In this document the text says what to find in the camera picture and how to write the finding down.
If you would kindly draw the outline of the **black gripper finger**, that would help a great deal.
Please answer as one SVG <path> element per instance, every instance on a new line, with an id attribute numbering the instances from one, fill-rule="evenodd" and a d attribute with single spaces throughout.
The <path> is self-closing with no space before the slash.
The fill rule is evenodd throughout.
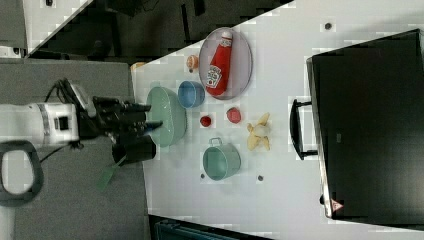
<path id="1" fill-rule="evenodd" d="M 162 121 L 147 121 L 139 125 L 139 129 L 143 131 L 153 131 L 163 125 Z"/>
<path id="2" fill-rule="evenodd" d="M 149 112 L 151 110 L 150 105 L 142 104 L 126 104 L 124 107 L 124 112 Z"/>

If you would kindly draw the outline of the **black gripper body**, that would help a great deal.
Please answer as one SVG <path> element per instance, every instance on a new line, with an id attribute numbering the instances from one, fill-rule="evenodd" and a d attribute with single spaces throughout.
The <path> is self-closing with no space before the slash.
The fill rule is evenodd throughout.
<path id="1" fill-rule="evenodd" d="M 146 131 L 139 125 L 146 122 L 146 112 L 124 112 L 129 101 L 117 98 L 91 97 L 96 108 L 96 115 L 78 114 L 78 134 L 81 140 L 92 140 L 97 137 L 108 137 L 114 144 L 135 141 Z"/>

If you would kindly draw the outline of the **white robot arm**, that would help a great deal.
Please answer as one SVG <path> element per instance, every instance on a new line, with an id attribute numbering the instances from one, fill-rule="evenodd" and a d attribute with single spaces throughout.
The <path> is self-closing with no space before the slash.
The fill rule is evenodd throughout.
<path id="1" fill-rule="evenodd" d="M 132 144 L 163 125 L 148 120 L 149 105 L 94 97 L 87 106 L 74 103 L 32 103 L 1 106 L 1 141 L 28 141 L 37 148 L 76 145 L 107 137 Z"/>

